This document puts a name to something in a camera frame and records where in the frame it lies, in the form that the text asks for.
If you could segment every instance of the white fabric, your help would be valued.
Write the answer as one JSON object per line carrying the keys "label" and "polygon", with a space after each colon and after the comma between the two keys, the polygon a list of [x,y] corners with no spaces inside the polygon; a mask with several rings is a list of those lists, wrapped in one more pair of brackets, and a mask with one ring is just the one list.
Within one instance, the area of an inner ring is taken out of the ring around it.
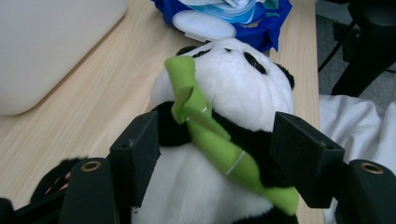
{"label": "white fabric", "polygon": [[[320,95],[320,130],[346,150],[345,162],[363,159],[396,174],[396,101],[385,110],[372,101],[348,96]],[[336,223],[332,207],[325,223]]]}

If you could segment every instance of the wooden table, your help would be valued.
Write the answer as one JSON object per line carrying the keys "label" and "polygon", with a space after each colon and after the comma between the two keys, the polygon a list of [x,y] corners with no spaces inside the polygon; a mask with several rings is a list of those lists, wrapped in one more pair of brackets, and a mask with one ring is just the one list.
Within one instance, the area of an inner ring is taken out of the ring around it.
{"label": "wooden table", "polygon": [[[318,127],[315,1],[293,0],[279,52],[270,57],[296,79],[296,115]],[[41,177],[60,160],[105,157],[130,121],[150,109],[149,91],[163,61],[202,45],[163,22],[149,0],[129,0],[125,17],[33,109],[0,116],[0,197],[28,203]],[[304,202],[301,223],[322,223]]]}

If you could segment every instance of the plush toy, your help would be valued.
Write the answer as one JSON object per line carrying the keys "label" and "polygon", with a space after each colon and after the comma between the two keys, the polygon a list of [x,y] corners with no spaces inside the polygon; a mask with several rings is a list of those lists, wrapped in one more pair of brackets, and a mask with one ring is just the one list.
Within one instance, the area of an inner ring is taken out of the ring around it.
{"label": "plush toy", "polygon": [[134,224],[297,223],[298,193],[269,157],[293,77],[236,39],[182,49],[151,100],[161,157]]}

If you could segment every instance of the panda ear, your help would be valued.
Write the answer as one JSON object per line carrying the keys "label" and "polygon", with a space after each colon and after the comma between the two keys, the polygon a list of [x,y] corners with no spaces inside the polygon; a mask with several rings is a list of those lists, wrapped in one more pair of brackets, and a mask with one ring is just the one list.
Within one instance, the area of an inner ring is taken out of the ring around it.
{"label": "panda ear", "polygon": [[288,71],[288,69],[286,69],[285,67],[283,67],[282,65],[276,63],[276,65],[280,68],[280,70],[282,70],[282,72],[285,74],[286,78],[288,79],[291,89],[294,89],[294,77],[290,74],[290,72]]}
{"label": "panda ear", "polygon": [[198,48],[198,47],[196,47],[196,46],[188,46],[188,47],[185,47],[185,48],[183,48],[183,49],[180,49],[180,50],[177,52],[176,56],[185,54],[185,53],[190,52],[190,51],[192,51],[193,49],[196,49],[196,48]]}

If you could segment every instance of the panda body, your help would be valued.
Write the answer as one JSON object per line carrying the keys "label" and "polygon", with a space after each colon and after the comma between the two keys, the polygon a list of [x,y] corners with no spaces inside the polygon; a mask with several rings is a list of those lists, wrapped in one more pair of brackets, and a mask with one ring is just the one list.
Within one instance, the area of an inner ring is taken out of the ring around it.
{"label": "panda body", "polygon": [[[259,164],[262,183],[285,187],[268,152],[275,112],[293,113],[289,74],[236,39],[211,42],[185,55],[195,59],[195,78],[214,118]],[[191,143],[185,125],[172,119],[175,95],[166,70],[153,85],[151,101],[159,111],[162,155],[132,223],[297,223],[295,216],[286,217],[266,198],[230,181]]]}
{"label": "panda body", "polygon": [[273,207],[230,182],[191,143],[162,147],[161,153],[134,224],[231,224]]}

